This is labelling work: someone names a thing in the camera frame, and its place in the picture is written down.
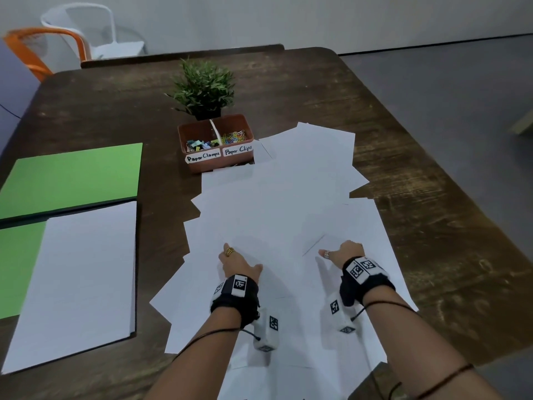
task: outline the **green plant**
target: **green plant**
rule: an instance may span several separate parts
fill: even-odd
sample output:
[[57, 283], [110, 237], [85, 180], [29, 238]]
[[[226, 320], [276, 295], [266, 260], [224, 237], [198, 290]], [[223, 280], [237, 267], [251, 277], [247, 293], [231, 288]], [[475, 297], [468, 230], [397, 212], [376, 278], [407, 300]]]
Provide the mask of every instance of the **green plant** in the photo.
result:
[[193, 62], [182, 59], [184, 78], [174, 79], [176, 91], [172, 97], [190, 115], [217, 111], [233, 103], [233, 73], [212, 62]]

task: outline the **white notebook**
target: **white notebook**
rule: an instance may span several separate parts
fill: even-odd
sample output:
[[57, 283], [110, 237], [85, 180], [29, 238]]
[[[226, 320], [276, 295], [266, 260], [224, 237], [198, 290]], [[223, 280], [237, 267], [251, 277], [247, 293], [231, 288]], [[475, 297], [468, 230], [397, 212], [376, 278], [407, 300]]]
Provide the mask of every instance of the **white notebook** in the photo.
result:
[[53, 217], [2, 373], [130, 336], [137, 202]]

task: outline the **wooden table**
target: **wooden table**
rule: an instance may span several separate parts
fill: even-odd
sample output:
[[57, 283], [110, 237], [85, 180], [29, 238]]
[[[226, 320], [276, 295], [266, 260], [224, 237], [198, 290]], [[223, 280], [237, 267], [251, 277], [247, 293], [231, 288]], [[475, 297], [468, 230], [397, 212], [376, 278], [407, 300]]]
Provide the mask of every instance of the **wooden table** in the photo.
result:
[[[237, 81], [235, 106], [223, 113], [246, 115], [258, 138], [298, 121], [356, 132], [354, 166], [370, 184], [352, 195], [376, 200], [420, 314], [471, 362], [533, 343], [529, 261], [335, 53], [309, 48], [213, 60]], [[163, 95], [179, 65], [59, 73], [43, 83], [23, 117], [1, 160], [0, 182], [20, 157], [144, 143], [137, 335], [1, 376], [0, 398], [139, 399], [172, 360], [164, 354], [170, 325], [148, 302], [188, 253], [183, 222], [199, 215], [190, 199], [200, 193], [200, 176], [190, 175], [177, 153], [177, 126], [193, 118], [171, 110], [174, 101]], [[0, 321], [2, 358], [16, 321]]]

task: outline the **green folder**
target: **green folder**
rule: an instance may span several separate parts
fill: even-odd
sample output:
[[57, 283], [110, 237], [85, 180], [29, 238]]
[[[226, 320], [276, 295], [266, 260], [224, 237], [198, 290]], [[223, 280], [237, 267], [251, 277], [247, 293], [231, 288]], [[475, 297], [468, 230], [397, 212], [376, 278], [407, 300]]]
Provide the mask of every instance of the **green folder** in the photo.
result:
[[46, 222], [0, 229], [0, 318], [20, 314]]
[[142, 143], [18, 159], [0, 191], [0, 219], [137, 196]]

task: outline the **white chair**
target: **white chair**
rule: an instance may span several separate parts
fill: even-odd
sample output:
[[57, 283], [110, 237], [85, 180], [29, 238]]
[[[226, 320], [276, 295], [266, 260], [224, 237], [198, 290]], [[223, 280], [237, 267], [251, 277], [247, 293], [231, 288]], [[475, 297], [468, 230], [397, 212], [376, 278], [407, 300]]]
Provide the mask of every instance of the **white chair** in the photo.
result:
[[[91, 45], [87, 41], [87, 38], [83, 35], [83, 33], [80, 31], [80, 29], [70, 19], [70, 16], [68, 15], [68, 10], [74, 9], [74, 8], [105, 9], [109, 13], [109, 17], [111, 20], [112, 42], [110, 44], [105, 44], [105, 45], [100, 45], [100, 46]], [[69, 31], [72, 31], [80, 35], [83, 38], [83, 41], [86, 47], [89, 48], [90, 55], [93, 60], [114, 59], [114, 58], [122, 58], [122, 57], [127, 57], [127, 56], [138, 56], [144, 48], [143, 41], [117, 42], [117, 30], [115, 27], [115, 17], [113, 16], [113, 12], [105, 5], [92, 4], [89, 2], [87, 3], [86, 2], [74, 2], [74, 3], [72, 2], [70, 4], [58, 5], [56, 7], [51, 8], [47, 12], [45, 12], [43, 15], [41, 15], [41, 24], [49, 28], [68, 29]], [[71, 39], [71, 37], [69, 36], [63, 36], [63, 39], [67, 42], [67, 44], [74, 51], [74, 53], [76, 53], [76, 55], [79, 57], [78, 47], [76, 45], [76, 42], [73, 39]]]

